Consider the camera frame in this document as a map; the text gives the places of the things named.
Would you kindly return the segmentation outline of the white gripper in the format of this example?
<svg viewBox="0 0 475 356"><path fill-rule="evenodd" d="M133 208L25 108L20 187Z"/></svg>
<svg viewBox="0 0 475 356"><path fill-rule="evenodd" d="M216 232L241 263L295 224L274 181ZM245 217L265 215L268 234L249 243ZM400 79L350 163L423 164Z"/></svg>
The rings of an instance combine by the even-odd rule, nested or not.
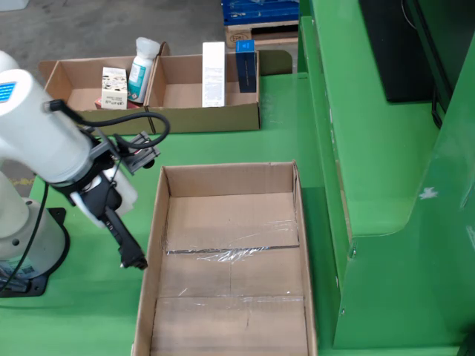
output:
<svg viewBox="0 0 475 356"><path fill-rule="evenodd" d="M55 184L71 205L79 210L97 227L106 227L119 245L123 268L146 269L147 260L138 242L121 220L134 207L138 193L119 168L100 171L85 182L72 185Z"/></svg>

